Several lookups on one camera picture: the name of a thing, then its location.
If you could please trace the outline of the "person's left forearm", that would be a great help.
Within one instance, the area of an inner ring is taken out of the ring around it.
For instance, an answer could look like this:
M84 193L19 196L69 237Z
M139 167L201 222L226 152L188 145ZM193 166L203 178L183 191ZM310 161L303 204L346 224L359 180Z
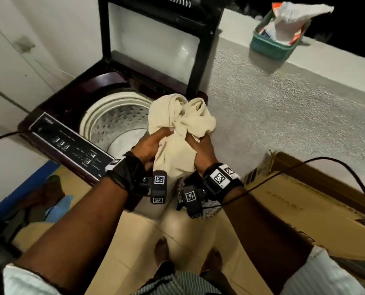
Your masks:
M84 295L114 237L126 190L102 178L14 265L40 275L63 295Z

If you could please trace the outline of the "person's left hand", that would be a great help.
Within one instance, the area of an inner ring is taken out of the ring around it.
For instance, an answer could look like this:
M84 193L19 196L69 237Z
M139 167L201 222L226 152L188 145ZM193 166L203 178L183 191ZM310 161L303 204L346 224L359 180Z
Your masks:
M146 171L149 171L153 167L155 156L161 142L151 141L149 136L150 134L145 134L131 149L131 153L143 163Z

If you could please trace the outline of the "person's foot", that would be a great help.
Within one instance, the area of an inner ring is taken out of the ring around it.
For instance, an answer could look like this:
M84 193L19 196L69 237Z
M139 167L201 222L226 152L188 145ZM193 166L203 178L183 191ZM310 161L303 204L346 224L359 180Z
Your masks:
M201 267L200 273L205 273L208 271L222 271L223 269L223 259L220 251L216 247L212 247L207 257Z
M160 238L155 244L154 257L158 268L162 265L162 263L170 261L170 250L165 237Z

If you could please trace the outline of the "blue plastic item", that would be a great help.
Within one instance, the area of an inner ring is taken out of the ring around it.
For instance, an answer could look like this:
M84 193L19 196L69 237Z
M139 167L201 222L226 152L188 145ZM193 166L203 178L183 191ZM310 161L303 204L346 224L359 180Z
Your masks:
M12 193L7 197L0 200L0 223L2 218L8 214L10 208L12 208L17 202L23 200L30 192L39 188L46 179L50 177L57 169L61 167L51 160L37 169L36 172L31 174L22 184L20 184Z

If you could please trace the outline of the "person's right forearm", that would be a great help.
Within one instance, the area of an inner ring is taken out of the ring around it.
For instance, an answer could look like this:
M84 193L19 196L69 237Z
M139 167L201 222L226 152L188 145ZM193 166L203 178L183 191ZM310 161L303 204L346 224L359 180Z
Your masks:
M225 196L223 210L250 261L274 295L305 265L313 244L264 207L244 187Z

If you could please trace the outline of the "person's right foot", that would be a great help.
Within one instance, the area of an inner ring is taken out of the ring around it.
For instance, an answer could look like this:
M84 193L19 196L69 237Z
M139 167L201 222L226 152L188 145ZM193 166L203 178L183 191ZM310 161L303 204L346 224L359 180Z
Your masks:
M207 257L201 267L200 273L205 273L208 271L222 271L223 269L223 259L220 251L216 247L212 247Z

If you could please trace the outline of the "washing machine lid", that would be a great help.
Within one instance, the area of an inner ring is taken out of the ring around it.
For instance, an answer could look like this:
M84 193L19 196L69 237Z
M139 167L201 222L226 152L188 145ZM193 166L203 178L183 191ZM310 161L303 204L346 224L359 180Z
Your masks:
M102 60L158 93L200 96L227 0L98 0Z

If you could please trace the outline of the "striped shorts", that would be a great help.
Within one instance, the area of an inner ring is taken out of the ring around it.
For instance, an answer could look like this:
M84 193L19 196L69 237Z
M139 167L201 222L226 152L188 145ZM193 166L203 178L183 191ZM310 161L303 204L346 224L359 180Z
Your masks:
M221 270L199 275L176 271L172 261L160 263L154 277L132 295L237 295Z

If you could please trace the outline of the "cream cloth garment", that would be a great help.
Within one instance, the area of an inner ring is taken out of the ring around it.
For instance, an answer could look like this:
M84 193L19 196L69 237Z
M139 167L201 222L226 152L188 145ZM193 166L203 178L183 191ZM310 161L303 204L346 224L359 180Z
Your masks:
M150 134L162 127L174 129L170 136L161 140L153 166L154 170L167 173L171 185L195 171L196 151L186 142L186 135L190 133L199 141L205 134L212 134L216 127L216 120L204 99L187 100L180 94L165 95L153 101L148 122Z

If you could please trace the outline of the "green plastic basket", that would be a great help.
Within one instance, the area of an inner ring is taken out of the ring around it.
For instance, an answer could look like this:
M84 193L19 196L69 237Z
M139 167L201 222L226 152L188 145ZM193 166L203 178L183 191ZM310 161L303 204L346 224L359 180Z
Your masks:
M262 54L270 59L285 61L289 58L297 45L301 42L306 30L311 24L311 19L305 22L300 31L300 36L292 45L284 45L270 38L268 34L263 34L264 27L274 19L273 10L261 20L259 25L253 31L253 38L250 43L250 49Z

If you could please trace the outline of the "maroon top-load washing machine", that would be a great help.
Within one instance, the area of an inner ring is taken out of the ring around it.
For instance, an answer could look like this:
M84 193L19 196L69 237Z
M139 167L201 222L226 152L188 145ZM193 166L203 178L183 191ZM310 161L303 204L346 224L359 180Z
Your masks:
M207 104L208 96L199 92L196 98ZM165 95L170 93L158 93L149 84L126 79L101 58L30 112L18 130L48 158L94 185L104 176L108 163L149 133L150 105ZM178 204L177 181L174 185L167 182L165 205L141 202L134 213L158 220L170 202Z

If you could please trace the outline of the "white plastic bag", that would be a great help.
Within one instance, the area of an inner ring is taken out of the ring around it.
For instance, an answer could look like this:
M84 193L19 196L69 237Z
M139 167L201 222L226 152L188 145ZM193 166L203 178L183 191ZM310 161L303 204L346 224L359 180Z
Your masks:
M289 1L272 3L274 17L260 31L279 44L291 46L303 33L304 25L312 18L332 13L333 6L326 4L294 4Z

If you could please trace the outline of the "person's right hand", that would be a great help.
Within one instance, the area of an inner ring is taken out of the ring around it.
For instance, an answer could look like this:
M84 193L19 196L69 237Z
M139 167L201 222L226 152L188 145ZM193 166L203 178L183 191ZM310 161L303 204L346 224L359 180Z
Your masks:
M196 151L194 166L198 174L203 178L205 171L215 163L219 163L212 146L190 146Z

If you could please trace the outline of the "person's left foot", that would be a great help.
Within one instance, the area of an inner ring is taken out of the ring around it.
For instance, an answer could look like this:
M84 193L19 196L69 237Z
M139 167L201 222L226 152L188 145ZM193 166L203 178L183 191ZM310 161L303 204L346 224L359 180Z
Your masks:
M154 257L158 268L162 265L162 263L170 261L170 250L165 237L160 238L155 244Z

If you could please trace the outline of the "brown cardboard box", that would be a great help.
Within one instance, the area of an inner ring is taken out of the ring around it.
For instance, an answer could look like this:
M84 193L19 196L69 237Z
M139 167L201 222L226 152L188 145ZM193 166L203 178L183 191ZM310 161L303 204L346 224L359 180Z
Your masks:
M266 154L243 178L270 211L334 257L365 262L365 194L283 152Z

